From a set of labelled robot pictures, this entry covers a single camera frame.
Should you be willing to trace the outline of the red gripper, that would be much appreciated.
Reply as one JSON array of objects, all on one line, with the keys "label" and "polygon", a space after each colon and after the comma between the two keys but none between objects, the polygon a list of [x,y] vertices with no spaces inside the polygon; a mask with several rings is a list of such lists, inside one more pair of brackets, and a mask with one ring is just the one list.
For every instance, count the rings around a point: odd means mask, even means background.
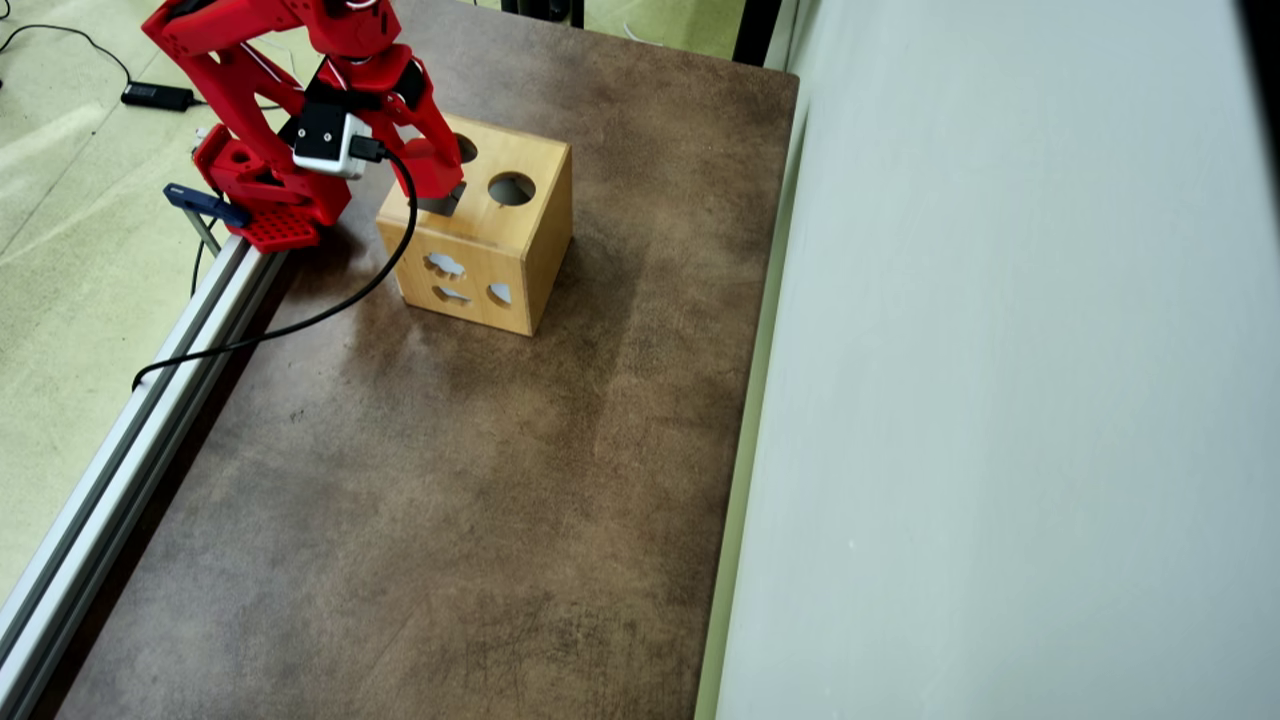
[{"label": "red gripper", "polygon": [[[458,141],[410,46],[393,44],[362,58],[326,55],[303,99],[349,111],[374,128],[381,155],[404,160],[415,193],[451,193],[463,181]],[[404,142],[401,128],[406,127],[420,136]]]}]

